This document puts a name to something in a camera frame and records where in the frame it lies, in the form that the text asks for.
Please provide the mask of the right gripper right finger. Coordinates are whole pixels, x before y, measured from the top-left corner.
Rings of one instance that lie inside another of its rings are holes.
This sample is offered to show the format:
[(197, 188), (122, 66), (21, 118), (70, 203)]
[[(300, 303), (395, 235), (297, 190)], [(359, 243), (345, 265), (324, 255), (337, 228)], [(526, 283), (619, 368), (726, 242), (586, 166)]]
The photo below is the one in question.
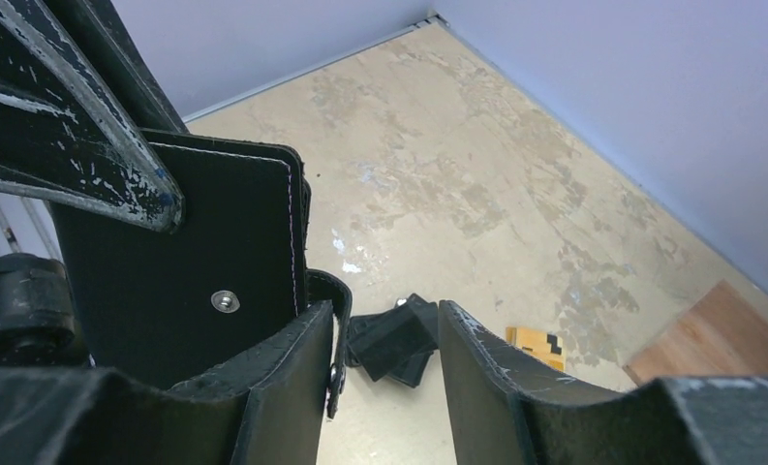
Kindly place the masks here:
[(768, 378), (617, 392), (509, 345), (451, 300), (439, 348), (460, 464), (768, 464)]

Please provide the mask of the black card stack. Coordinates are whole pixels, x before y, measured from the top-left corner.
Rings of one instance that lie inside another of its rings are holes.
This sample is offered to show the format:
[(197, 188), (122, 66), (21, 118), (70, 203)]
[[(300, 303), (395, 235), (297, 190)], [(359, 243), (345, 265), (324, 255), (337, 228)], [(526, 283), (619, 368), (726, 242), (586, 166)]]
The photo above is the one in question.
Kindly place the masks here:
[(418, 294), (379, 314), (350, 319), (350, 367), (361, 367), (377, 382), (389, 378), (418, 387), (431, 355), (438, 349), (438, 304)]

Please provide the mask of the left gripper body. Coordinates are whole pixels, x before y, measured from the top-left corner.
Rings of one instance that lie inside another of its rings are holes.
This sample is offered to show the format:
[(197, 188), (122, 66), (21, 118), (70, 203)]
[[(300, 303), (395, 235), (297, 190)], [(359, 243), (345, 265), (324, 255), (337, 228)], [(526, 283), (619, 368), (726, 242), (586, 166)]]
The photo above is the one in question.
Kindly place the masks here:
[(0, 366), (89, 365), (64, 265), (16, 253), (0, 257)]

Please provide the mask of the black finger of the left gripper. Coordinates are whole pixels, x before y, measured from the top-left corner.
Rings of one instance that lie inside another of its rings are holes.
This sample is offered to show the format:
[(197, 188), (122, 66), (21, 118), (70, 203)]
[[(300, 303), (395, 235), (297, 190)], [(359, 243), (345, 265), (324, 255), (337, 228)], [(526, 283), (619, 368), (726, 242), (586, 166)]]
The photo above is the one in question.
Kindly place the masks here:
[(0, 193), (155, 232), (185, 200), (144, 137), (184, 123), (109, 1), (0, 1)]

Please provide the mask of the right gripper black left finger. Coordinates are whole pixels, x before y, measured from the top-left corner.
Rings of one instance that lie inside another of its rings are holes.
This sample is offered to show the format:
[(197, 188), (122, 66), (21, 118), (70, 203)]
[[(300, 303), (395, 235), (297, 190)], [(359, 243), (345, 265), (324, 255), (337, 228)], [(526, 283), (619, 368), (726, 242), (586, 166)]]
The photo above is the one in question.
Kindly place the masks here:
[(332, 334), (317, 302), (167, 390), (109, 369), (0, 368), (0, 464), (313, 464)]

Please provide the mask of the black leather card holder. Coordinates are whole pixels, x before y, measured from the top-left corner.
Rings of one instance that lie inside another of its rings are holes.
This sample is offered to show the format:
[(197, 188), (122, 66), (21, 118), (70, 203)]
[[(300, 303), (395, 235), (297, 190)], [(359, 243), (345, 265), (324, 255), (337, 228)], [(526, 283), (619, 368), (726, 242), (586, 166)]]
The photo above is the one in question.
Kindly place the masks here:
[(111, 394), (162, 394), (339, 287), (306, 266), (309, 190), (292, 148), (160, 131), (144, 138), (184, 195), (175, 232), (52, 207), (77, 321)]

